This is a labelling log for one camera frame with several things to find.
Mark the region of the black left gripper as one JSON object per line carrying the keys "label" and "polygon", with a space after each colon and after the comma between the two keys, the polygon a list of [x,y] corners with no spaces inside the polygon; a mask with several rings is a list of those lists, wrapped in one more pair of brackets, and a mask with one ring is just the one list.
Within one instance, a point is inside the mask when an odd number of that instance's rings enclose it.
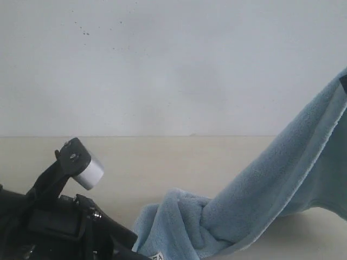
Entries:
{"label": "black left gripper", "polygon": [[28,259],[150,260],[134,252],[137,235],[93,200],[60,197],[49,209],[35,208],[28,220]]}

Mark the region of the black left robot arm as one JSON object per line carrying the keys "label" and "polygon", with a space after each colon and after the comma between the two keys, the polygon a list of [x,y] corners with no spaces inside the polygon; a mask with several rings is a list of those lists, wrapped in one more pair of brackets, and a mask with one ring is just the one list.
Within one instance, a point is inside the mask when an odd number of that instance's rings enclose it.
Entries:
{"label": "black left robot arm", "polygon": [[60,196],[43,207],[1,189],[1,259],[146,259],[137,235],[90,198]]}

